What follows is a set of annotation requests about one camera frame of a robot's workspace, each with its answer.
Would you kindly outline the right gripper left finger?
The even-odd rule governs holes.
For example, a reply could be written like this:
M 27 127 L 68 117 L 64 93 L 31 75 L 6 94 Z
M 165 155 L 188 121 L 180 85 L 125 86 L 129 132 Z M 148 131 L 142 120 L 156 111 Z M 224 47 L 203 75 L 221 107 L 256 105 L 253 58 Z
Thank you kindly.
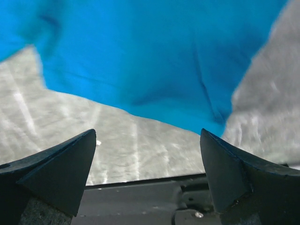
M 0 166 L 2 225 L 69 225 L 96 149 L 96 131 Z

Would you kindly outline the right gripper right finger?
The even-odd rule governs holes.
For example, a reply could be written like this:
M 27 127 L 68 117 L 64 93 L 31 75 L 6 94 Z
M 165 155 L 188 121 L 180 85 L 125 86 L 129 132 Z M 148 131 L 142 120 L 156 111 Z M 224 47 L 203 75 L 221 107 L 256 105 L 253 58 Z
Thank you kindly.
M 223 225 L 298 225 L 300 172 L 201 131 L 201 155 Z

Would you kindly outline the teal blue t shirt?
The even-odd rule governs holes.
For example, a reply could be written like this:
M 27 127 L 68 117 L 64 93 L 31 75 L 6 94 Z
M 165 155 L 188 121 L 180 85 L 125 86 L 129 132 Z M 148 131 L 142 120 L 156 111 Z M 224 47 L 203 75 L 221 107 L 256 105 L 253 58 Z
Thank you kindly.
M 3 0 L 0 58 L 35 46 L 48 89 L 217 136 L 284 0 Z

